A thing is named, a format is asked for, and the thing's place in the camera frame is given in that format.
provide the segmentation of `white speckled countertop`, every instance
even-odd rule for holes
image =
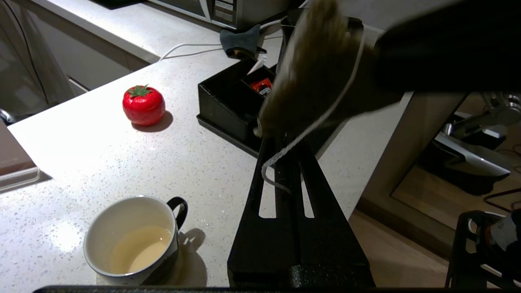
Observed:
[[[47,6],[60,4],[62,7],[54,7],[54,11],[67,9],[69,13],[76,12],[70,3],[84,3],[34,1]],[[112,21],[116,21],[109,13],[124,15],[133,9],[137,8],[96,11],[97,16],[89,21],[107,33]],[[217,32],[187,20],[170,19],[173,17],[165,14],[163,20],[151,20],[150,27],[159,26],[158,21],[181,23],[181,28],[186,29],[184,35],[200,35],[201,42],[218,41]],[[112,38],[137,44],[135,39],[125,40],[119,33]],[[174,44],[186,42],[174,35],[172,31],[168,42],[157,40],[143,47],[142,53],[157,58]],[[276,52],[268,55],[268,65],[275,63],[279,46],[280,39],[265,41],[264,47]],[[0,193],[0,291],[30,292],[52,284],[96,284],[96,275],[83,257],[85,231],[103,208],[138,194],[165,201],[184,197],[190,208],[181,231],[200,230],[205,234],[196,253],[206,271],[200,272],[203,277],[199,283],[180,285],[227,286],[226,260],[256,160],[201,127],[195,116],[199,113],[197,84],[235,62],[222,51],[168,59],[10,126],[47,180]],[[121,109],[123,92],[146,83],[163,93],[171,114],[167,127],[150,129],[156,132],[134,129]],[[351,119],[320,158],[347,217],[409,98]],[[305,203],[309,214],[308,200]],[[261,210],[261,216],[274,216],[272,188],[265,192]]]

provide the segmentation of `white cable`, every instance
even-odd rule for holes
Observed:
[[[180,47],[184,47],[184,46],[194,46],[194,47],[198,47],[198,46],[221,46],[221,44],[185,44],[185,43],[182,43],[182,44],[178,44],[176,46],[174,46],[172,49],[168,50],[159,60],[163,60],[165,59],[166,57],[168,57],[168,55],[170,55],[170,53],[172,53],[173,51],[177,50],[178,48]]]
[[[337,108],[338,104],[342,101],[342,98],[344,98],[345,94],[348,92],[349,88],[353,84],[353,81],[355,80],[356,73],[358,72],[358,66],[360,64],[360,59],[362,59],[362,53],[364,52],[364,45],[365,45],[365,33],[362,33],[362,37],[360,38],[360,47],[358,48],[358,52],[356,53],[356,60],[355,64],[353,66],[353,71],[351,72],[351,76],[349,77],[349,80],[345,84],[344,88],[338,95],[338,98],[333,102],[333,104],[311,125],[309,125],[295,140],[293,140],[290,144],[288,144],[285,148],[280,150],[278,153],[276,153],[273,157],[271,157],[269,160],[267,160],[262,165],[262,178],[265,182],[278,187],[287,193],[291,193],[291,190],[287,188],[286,186],[276,183],[275,181],[271,180],[266,176],[266,171],[268,170],[269,166],[273,166],[280,158],[285,156],[294,146],[296,146],[299,142],[301,142],[306,135],[308,135],[311,131],[315,130],[320,124],[322,124],[329,116],[333,113],[333,111]]]
[[[299,6],[299,8],[303,8],[308,2],[309,2],[309,0],[302,2],[302,4]]]
[[[494,215],[494,216],[502,217],[502,218],[506,217],[505,215],[498,214],[498,213],[495,213],[495,212],[487,212],[487,211],[485,211],[485,213],[486,213],[486,214],[489,214],[489,215]]]
[[[468,230],[469,232],[474,233],[474,231],[472,231],[472,223],[474,223],[474,221],[472,221],[472,219],[468,219]]]
[[[269,26],[276,25],[276,24],[278,24],[281,20],[282,20],[282,18],[281,18],[281,19],[274,20],[274,21],[267,22],[267,23],[261,25],[260,29],[265,29],[265,28],[267,28],[267,27],[269,27]]]

